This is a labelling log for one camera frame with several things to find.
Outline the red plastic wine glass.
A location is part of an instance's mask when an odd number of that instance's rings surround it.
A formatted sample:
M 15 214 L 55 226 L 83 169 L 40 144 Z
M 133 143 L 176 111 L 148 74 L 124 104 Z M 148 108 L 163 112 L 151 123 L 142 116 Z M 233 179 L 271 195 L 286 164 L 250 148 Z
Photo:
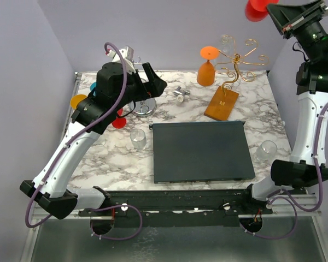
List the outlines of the red plastic wine glass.
M 279 0 L 248 0 L 245 6 L 245 16 L 249 21 L 258 22 L 267 15 L 267 5 L 277 4 Z

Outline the orange plastic wine glass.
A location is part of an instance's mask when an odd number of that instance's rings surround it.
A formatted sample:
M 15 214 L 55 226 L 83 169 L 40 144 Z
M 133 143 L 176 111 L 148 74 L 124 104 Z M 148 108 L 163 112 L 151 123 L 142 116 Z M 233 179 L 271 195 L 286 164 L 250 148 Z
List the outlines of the orange plastic wine glass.
M 218 57 L 219 50 L 213 46 L 205 46 L 201 49 L 200 55 L 206 61 L 198 70 L 197 83 L 203 87 L 211 86 L 215 81 L 215 68 L 210 61 Z

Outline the clear ribbed wine glass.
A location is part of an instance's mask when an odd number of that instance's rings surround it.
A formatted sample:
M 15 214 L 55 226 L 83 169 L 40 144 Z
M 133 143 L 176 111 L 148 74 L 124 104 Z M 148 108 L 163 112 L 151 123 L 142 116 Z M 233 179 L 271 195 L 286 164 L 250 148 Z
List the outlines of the clear ribbed wine glass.
M 142 129 L 134 129 L 130 133 L 132 145 L 137 150 L 143 150 L 146 147 L 147 139 Z

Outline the blue plastic wine glass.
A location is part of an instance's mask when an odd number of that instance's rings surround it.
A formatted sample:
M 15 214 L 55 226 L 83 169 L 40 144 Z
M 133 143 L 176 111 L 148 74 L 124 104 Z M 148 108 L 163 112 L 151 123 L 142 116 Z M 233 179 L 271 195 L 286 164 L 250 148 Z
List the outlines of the blue plastic wine glass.
M 92 92 L 94 90 L 94 88 L 96 87 L 97 83 L 94 82 L 90 85 L 90 91 Z

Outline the clear textured wine glass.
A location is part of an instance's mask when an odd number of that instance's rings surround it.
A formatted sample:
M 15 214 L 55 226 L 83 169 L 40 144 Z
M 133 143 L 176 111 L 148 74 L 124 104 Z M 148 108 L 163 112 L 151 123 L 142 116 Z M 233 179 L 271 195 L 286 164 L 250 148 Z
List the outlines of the clear textured wine glass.
M 93 143 L 95 146 L 102 147 L 106 144 L 106 140 L 104 138 L 99 138 L 97 141 Z

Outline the yellow plastic wine glass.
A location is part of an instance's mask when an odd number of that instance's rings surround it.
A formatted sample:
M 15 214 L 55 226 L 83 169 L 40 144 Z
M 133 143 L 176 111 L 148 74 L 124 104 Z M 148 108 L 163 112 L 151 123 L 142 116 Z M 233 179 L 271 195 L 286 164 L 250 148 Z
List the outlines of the yellow plastic wine glass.
M 77 108 L 78 104 L 86 98 L 87 98 L 87 96 L 85 94 L 77 94 L 77 95 L 73 96 L 72 99 L 70 100 L 71 108 L 73 110 L 75 110 Z

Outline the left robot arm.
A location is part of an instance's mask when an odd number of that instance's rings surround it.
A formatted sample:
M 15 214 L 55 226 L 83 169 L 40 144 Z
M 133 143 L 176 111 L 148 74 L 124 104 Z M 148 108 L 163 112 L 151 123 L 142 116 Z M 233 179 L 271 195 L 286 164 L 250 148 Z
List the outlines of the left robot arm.
M 96 87 L 77 104 L 65 137 L 45 168 L 33 180 L 24 180 L 20 190 L 49 215 L 64 219 L 74 210 L 92 209 L 106 215 L 110 202 L 99 187 L 71 190 L 68 183 L 88 149 L 116 119 L 118 111 L 131 102 L 157 98 L 167 82 L 143 64 L 147 82 L 137 71 L 123 74 L 121 63 L 109 62 L 96 75 Z

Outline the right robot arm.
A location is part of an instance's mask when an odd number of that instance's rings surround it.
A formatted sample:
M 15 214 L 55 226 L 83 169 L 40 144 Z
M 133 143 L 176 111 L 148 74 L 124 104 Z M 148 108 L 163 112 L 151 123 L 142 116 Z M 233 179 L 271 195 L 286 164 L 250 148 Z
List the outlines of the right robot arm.
M 304 61 L 296 75 L 300 117 L 296 141 L 288 161 L 274 160 L 271 174 L 251 184 L 251 195 L 241 199 L 248 214 L 279 193 L 319 186 L 318 204 L 323 200 L 323 182 L 328 180 L 325 166 L 325 139 L 328 122 L 328 32 L 320 20 L 328 15 L 324 1 L 304 5 L 281 5 L 278 1 L 249 1 L 252 9 L 268 14 L 285 39 L 295 37 Z

